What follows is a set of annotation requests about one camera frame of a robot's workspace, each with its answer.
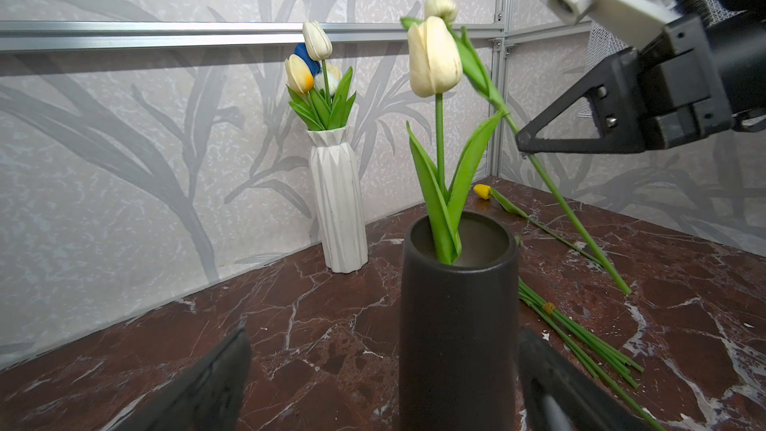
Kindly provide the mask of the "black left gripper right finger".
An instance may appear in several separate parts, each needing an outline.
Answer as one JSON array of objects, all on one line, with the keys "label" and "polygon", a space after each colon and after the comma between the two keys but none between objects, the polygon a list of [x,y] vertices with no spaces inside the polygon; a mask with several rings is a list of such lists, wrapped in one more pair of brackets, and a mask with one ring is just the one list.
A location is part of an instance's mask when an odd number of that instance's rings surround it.
[{"label": "black left gripper right finger", "polygon": [[519,335],[519,374],[530,430],[648,430],[555,351],[523,328]]}]

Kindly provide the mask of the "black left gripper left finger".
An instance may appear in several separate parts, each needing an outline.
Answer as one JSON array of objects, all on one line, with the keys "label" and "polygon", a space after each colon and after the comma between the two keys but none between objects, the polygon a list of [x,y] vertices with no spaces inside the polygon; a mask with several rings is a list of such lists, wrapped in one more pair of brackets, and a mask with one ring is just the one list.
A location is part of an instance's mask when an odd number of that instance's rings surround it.
[{"label": "black left gripper left finger", "polygon": [[251,346],[239,328],[221,341],[119,430],[233,430],[243,407]]}]

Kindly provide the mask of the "black cylindrical vase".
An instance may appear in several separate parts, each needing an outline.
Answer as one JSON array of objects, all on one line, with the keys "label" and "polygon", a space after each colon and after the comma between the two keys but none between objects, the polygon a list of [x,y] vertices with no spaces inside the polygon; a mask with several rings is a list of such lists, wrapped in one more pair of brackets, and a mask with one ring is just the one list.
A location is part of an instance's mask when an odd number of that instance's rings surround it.
[{"label": "black cylindrical vase", "polygon": [[491,217],[466,212],[462,255],[439,263],[428,217],[404,239],[399,354],[403,430],[512,430],[520,251]]}]

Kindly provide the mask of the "white ribbed ceramic vase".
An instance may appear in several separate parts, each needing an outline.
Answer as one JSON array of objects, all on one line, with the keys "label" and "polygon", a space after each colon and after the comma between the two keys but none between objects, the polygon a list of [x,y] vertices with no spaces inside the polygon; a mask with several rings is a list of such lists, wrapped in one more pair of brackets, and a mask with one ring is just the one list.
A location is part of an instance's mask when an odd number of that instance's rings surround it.
[{"label": "white ribbed ceramic vase", "polygon": [[325,264],[343,275],[358,271],[368,261],[358,163],[347,132],[342,127],[307,133]]}]

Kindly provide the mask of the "white artificial tulip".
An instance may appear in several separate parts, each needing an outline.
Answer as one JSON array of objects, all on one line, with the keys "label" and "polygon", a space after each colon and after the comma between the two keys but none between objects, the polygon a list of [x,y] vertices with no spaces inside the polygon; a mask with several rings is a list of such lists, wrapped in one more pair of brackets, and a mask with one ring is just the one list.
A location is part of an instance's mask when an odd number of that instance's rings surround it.
[{"label": "white artificial tulip", "polygon": [[312,59],[319,62],[321,65],[321,72],[318,73],[321,77],[320,81],[324,84],[323,89],[329,95],[329,86],[327,80],[327,71],[325,70],[325,62],[331,56],[333,48],[329,37],[326,35],[320,24],[316,21],[307,21],[302,25],[302,35],[304,38],[304,44]]}]

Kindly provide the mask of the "blue artificial tulip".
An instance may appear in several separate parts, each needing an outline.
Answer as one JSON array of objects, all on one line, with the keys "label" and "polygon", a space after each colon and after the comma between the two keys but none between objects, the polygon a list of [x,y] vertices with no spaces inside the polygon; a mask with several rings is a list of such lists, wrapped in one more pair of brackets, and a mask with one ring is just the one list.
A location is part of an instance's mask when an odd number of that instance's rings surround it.
[{"label": "blue artificial tulip", "polygon": [[312,59],[307,51],[304,43],[299,43],[295,46],[293,53],[298,56],[308,67],[312,76],[316,76],[321,72],[321,65],[319,62]]}]

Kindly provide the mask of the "bright yellow artificial tulip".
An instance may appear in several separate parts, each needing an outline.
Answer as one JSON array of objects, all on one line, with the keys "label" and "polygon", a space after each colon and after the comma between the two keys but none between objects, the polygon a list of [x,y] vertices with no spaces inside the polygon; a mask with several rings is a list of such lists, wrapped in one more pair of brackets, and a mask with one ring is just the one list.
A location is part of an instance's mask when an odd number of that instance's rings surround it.
[{"label": "bright yellow artificial tulip", "polygon": [[323,131],[324,125],[313,105],[313,101],[310,99],[310,92],[314,86],[314,77],[308,65],[298,55],[291,54],[284,61],[284,67],[287,77],[286,85],[290,97],[289,106],[297,113],[297,116],[305,123],[309,131]]}]

